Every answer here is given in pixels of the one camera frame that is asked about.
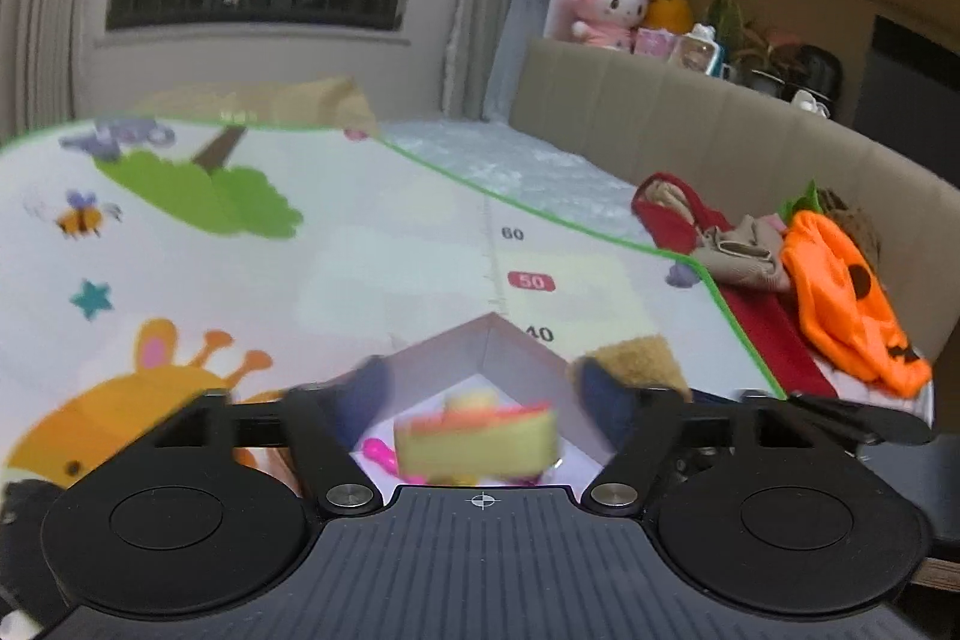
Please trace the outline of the pink plastic strainer scoop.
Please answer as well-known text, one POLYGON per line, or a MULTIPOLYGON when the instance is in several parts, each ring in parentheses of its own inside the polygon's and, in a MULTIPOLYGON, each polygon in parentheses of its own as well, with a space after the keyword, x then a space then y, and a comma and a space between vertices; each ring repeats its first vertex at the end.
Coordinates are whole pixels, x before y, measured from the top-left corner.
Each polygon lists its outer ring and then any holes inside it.
POLYGON ((413 484, 413 486, 423 486, 425 479, 418 476, 409 476, 400 473, 398 458, 391 445, 387 445, 382 438, 368 437, 361 443, 361 455, 368 461, 381 468, 384 473, 395 477, 402 484, 413 484))

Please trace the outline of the yellow sponge cake toy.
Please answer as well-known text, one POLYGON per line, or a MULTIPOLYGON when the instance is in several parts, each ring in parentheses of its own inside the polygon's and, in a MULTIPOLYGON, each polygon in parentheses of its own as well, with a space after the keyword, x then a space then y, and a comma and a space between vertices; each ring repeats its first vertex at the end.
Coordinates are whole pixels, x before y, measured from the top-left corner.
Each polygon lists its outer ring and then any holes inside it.
POLYGON ((451 396, 438 413, 394 420, 397 470, 428 482, 527 481, 562 456, 550 403, 501 403, 490 390, 451 396))

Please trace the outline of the brown plush toy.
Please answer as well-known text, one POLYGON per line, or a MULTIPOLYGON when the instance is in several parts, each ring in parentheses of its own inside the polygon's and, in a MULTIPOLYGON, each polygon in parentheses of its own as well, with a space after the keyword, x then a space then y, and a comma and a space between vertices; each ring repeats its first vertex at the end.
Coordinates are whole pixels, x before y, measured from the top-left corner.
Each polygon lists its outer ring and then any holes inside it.
POLYGON ((569 366, 569 380, 579 383, 590 360, 595 360, 626 388, 669 388, 686 403, 693 399, 692 388, 662 335, 638 336, 597 347, 569 366))

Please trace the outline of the pink cardboard box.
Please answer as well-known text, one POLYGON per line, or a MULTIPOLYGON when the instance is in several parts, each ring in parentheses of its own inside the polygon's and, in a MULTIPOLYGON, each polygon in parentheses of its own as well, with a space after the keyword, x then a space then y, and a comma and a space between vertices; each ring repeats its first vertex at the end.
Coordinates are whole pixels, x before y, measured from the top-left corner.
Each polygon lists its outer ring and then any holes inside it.
POLYGON ((361 455, 363 440, 382 438, 394 450, 394 420, 438 413, 451 396, 478 390, 490 390, 506 404, 550 403, 556 411, 562 456, 550 470, 527 481, 480 479, 432 482, 433 486, 560 486, 581 495, 612 455, 579 406, 566 360, 500 315, 483 315, 395 353, 371 357, 382 357, 389 365, 391 397, 356 445, 353 458, 386 500, 404 484, 361 455))

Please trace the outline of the red cloth garment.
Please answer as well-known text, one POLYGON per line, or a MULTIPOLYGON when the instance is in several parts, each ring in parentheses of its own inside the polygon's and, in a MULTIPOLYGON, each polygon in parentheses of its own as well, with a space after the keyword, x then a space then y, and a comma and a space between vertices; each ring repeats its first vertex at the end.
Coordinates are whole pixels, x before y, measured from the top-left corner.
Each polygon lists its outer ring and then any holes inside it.
MULTIPOLYGON (((688 257, 704 229, 727 230, 739 224, 727 221, 722 213, 706 206, 690 185, 670 174, 647 177, 638 187, 631 209, 658 247, 688 257)), ((836 395, 784 307, 791 289, 786 294, 776 294, 722 283, 716 286, 781 388, 827 398, 836 395)))

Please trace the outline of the beige cloth bundle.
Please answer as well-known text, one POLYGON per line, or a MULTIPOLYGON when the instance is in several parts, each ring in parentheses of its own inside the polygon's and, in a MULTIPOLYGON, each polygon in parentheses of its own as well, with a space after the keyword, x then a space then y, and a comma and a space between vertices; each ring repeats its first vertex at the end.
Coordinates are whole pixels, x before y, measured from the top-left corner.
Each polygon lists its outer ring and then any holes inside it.
POLYGON ((690 253, 716 283, 786 294, 791 278, 781 261, 782 236, 768 220, 745 216, 736 227, 709 227, 690 253))

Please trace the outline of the orange pumpkin costume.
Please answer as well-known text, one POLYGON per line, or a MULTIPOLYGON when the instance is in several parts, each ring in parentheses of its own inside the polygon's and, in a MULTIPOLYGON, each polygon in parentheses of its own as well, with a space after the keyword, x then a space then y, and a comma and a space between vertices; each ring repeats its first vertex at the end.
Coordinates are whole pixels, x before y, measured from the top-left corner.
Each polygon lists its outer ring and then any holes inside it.
POLYGON ((797 211, 781 248, 800 331, 841 372, 913 399, 932 378, 861 250, 835 221, 797 211))

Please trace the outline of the colourful cartoon play mat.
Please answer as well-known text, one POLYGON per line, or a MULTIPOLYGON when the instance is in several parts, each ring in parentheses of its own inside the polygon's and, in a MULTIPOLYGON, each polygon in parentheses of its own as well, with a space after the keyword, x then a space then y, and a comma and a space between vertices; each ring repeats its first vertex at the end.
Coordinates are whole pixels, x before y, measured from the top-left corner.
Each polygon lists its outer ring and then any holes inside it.
POLYGON ((99 124, 2 152, 2 474, 65 487, 197 393, 324 381, 498 315, 573 362, 662 339, 688 385, 774 392, 718 288, 340 130, 99 124))

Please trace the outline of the white quilted mattress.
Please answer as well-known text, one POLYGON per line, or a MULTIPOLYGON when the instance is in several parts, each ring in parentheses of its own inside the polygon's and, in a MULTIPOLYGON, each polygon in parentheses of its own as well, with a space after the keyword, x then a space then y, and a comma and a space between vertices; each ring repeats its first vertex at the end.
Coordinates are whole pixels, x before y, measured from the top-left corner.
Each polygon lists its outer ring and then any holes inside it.
POLYGON ((635 187, 589 161, 505 124, 391 120, 387 142, 485 190, 601 234, 652 247, 635 214, 635 187))

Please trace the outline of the beige padded headboard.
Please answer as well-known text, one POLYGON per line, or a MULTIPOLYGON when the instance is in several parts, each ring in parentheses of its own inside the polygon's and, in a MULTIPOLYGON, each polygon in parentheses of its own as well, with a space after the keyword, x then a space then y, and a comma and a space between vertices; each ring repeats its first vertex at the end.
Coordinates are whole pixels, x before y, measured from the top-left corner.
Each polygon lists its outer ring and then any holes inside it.
POLYGON ((807 184, 866 211, 880 279, 919 353, 958 354, 958 191, 867 136, 758 92, 616 50, 534 39, 509 123, 622 181, 667 172, 729 220, 807 184))

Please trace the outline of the white baby bottle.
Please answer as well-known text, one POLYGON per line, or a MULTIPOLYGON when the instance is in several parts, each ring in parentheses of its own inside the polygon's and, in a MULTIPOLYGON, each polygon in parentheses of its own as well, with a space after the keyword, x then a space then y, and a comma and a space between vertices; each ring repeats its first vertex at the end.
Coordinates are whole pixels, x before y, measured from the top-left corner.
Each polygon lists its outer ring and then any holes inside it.
POLYGON ((695 23, 690 32, 679 35, 667 62, 688 71, 716 76, 721 69, 722 47, 713 26, 695 23))

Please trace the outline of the yellow chick plush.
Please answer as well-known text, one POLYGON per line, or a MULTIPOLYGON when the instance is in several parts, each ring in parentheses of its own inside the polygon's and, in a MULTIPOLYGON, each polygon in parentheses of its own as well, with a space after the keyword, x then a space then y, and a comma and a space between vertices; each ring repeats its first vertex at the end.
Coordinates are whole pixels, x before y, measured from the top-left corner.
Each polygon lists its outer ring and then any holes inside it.
POLYGON ((695 15, 688 0, 649 0, 641 26, 684 35, 693 29, 695 15))

